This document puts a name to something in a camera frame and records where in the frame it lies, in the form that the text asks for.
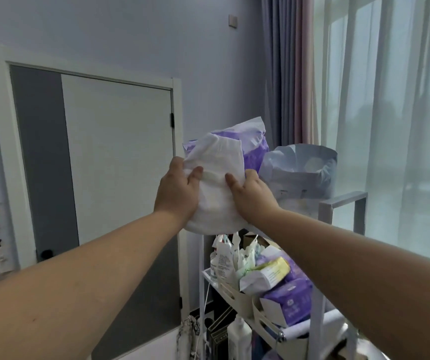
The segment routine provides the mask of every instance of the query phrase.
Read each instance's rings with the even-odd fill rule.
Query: floor
[[[118,360],[164,359],[176,360],[176,335],[178,328],[154,339]]]

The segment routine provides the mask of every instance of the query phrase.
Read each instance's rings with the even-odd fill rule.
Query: sheer curtain
[[[368,191],[367,236],[430,257],[430,0],[315,0],[314,48],[337,193]]]

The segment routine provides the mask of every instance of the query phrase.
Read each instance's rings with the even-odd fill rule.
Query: purple curtain
[[[262,0],[274,147],[313,144],[313,2]]]

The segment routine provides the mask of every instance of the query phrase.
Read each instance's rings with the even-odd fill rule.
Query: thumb
[[[196,167],[191,171],[190,175],[188,176],[188,185],[198,189],[198,187],[200,186],[200,180],[202,176],[203,176],[203,167],[202,166]]]
[[[236,178],[231,173],[225,174],[225,181],[232,191],[232,194],[236,191],[242,190],[242,186],[240,186],[240,183],[236,180]]]

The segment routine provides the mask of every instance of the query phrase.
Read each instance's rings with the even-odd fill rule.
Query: cloth
[[[245,182],[242,142],[208,133],[197,140],[188,153],[183,168],[186,175],[203,167],[198,209],[187,223],[186,230],[202,235],[232,234],[247,222],[238,214],[225,174],[231,173]]]

